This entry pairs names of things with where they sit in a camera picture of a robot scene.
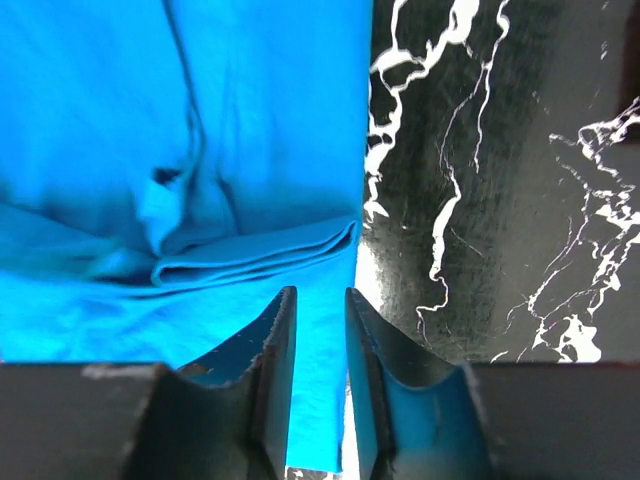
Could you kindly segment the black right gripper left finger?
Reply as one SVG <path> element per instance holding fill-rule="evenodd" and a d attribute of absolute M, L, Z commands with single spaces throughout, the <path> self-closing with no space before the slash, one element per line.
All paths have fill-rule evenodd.
<path fill-rule="evenodd" d="M 5 479 L 281 479 L 297 291 L 191 363 L 6 363 Z"/>

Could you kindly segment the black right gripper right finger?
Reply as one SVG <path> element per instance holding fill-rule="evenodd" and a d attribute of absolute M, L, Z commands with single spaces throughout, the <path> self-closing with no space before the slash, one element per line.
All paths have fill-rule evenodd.
<path fill-rule="evenodd" d="M 450 364 L 345 294 L 364 479 L 635 479 L 639 367 Z"/>

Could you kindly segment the blue t shirt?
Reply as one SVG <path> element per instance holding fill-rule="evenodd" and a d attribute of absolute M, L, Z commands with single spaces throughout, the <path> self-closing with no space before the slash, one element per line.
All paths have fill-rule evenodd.
<path fill-rule="evenodd" d="M 195 360 L 298 292 L 287 464 L 341 468 L 369 1 L 5 1 L 1 356 Z"/>

